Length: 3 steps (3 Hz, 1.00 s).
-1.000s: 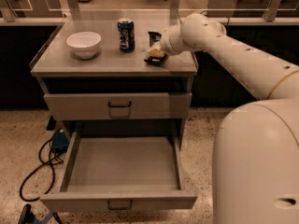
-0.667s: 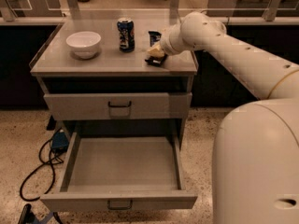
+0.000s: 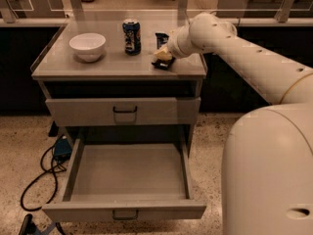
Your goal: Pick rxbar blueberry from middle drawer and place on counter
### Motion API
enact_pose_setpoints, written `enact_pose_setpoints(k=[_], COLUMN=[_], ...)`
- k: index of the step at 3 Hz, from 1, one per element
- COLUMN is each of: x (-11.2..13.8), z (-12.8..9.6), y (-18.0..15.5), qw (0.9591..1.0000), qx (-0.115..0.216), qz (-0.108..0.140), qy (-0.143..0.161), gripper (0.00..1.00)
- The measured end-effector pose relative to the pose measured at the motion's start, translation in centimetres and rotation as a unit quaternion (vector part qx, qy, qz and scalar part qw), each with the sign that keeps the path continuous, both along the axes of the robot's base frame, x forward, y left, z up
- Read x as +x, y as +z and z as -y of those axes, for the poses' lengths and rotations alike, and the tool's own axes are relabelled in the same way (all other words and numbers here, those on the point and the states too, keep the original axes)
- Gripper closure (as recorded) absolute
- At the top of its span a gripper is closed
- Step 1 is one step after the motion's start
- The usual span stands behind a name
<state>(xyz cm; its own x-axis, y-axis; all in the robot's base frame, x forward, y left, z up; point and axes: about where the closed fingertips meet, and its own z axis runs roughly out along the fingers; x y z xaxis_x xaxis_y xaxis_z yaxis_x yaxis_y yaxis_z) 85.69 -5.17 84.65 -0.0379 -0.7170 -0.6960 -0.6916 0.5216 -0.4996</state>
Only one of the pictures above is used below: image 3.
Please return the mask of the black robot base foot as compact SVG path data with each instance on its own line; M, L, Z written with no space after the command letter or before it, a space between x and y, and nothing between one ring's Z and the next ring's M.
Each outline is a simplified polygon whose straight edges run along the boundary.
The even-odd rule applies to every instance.
M60 235L66 235L59 222L52 222L45 230L40 230L32 219L31 213L24 217L19 235L51 235L54 229L57 229Z

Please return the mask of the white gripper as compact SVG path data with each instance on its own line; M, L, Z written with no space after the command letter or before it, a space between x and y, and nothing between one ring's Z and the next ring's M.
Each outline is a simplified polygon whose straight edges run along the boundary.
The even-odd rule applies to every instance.
M155 57L158 60L167 62L173 57L186 58L199 51L200 49L191 41L189 27L185 25L170 31L167 46L163 45L157 49Z

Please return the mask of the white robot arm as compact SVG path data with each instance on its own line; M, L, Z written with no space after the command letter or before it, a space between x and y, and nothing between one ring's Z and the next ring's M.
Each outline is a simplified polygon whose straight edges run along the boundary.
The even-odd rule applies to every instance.
M265 101L233 125L221 172L223 235L313 235L312 69L209 13L170 32L160 61L214 53Z

